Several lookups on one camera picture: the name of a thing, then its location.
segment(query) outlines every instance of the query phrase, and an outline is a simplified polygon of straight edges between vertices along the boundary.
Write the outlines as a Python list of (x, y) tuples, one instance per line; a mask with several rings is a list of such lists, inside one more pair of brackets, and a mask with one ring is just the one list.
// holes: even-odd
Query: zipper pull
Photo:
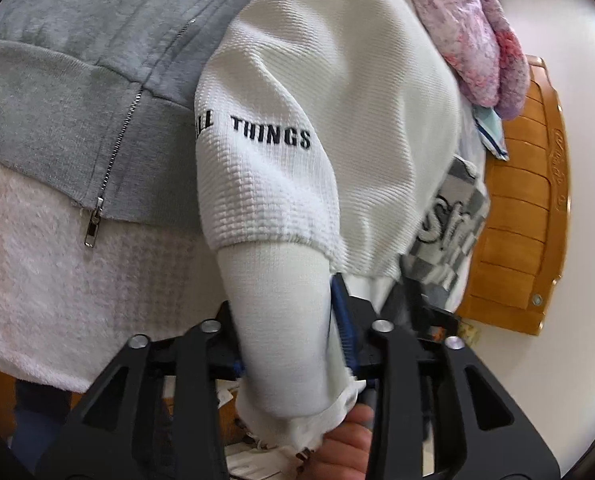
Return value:
[(100, 214), (103, 205), (104, 199), (101, 196), (98, 196), (98, 203), (92, 213), (90, 213), (90, 220), (88, 221), (88, 228), (86, 230), (86, 238), (84, 238), (84, 245), (87, 247), (95, 247), (95, 241), (97, 241), (97, 235), (100, 231)]

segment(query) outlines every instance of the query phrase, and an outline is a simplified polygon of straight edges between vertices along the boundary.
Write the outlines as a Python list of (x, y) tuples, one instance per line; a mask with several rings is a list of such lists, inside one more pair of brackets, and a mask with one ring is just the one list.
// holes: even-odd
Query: light blue fabric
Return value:
[(473, 105), (473, 119), (480, 133), (482, 144), (500, 160), (509, 160), (500, 117), (492, 108)]

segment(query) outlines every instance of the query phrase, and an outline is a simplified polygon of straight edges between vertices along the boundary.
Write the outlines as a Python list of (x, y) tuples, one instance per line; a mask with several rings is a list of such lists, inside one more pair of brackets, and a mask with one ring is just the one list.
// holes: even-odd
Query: pink fabric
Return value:
[(413, 0), (440, 54), (474, 104), (517, 117), (529, 88), (529, 64), (498, 0)]
[(506, 120), (516, 118), (524, 108), (530, 84), (529, 62), (509, 25), (499, 0), (480, 0), (500, 47), (500, 100), (496, 113)]

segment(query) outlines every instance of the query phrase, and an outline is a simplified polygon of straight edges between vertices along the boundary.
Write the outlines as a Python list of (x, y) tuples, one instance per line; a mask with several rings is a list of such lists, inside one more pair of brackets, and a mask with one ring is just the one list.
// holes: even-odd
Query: white wall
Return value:
[(475, 348), (567, 471), (595, 438), (595, 3), (502, 0), (564, 110), (572, 173), (569, 245), (542, 334), (483, 327)]

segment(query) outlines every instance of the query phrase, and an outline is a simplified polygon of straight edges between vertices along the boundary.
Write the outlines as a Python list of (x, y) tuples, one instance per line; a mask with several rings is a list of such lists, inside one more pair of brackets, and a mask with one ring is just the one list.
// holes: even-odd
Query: checkered fabric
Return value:
[(402, 256), (408, 277), (422, 283), (430, 304), (446, 303), (484, 229), (490, 204), (475, 166), (455, 155), (411, 250)]

